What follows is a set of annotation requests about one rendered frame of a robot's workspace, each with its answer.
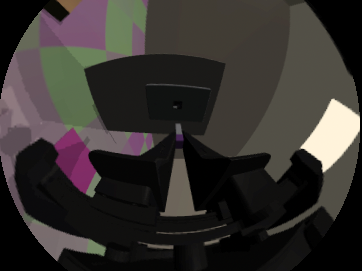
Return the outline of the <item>brown square block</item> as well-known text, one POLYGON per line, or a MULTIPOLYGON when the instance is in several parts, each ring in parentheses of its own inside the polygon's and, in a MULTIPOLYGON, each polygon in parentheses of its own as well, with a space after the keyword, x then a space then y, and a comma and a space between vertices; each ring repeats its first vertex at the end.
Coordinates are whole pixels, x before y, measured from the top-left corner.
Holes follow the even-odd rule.
POLYGON ((72 10, 76 9, 75 6, 81 1, 82 0, 50 0, 44 6, 44 9, 54 16, 57 21, 62 22, 72 10))

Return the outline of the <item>magenta square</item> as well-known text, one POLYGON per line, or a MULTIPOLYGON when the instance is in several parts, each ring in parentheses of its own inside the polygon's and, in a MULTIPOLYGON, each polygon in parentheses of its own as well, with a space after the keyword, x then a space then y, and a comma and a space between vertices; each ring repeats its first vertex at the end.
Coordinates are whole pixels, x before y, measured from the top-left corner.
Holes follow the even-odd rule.
POLYGON ((96 170, 90 162, 90 151, 87 150, 80 136, 77 136, 74 127, 71 128, 71 131, 67 131, 59 142, 56 142, 55 148, 59 153, 56 157, 56 165, 60 166, 60 170, 65 172, 76 188, 79 188, 82 193, 86 193, 96 170))

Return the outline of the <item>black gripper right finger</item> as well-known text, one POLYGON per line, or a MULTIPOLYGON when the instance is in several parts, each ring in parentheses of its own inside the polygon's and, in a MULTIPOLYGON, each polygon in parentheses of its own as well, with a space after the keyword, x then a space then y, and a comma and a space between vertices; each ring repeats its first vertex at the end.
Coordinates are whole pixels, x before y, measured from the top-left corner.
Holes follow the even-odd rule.
POLYGON ((190 183, 193 210, 206 210, 206 203, 220 190, 228 177, 267 166, 270 153, 225 157, 183 132, 183 158, 190 183))

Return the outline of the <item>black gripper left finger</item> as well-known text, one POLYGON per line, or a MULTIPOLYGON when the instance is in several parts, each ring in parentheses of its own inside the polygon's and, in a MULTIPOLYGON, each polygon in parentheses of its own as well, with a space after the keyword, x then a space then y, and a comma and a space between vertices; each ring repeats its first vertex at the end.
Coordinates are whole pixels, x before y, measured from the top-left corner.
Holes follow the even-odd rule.
POLYGON ((140 156, 95 150, 89 153, 91 165, 99 175, 115 181, 150 187, 159 212, 166 211, 170 177, 176 152, 177 133, 171 132, 140 156))

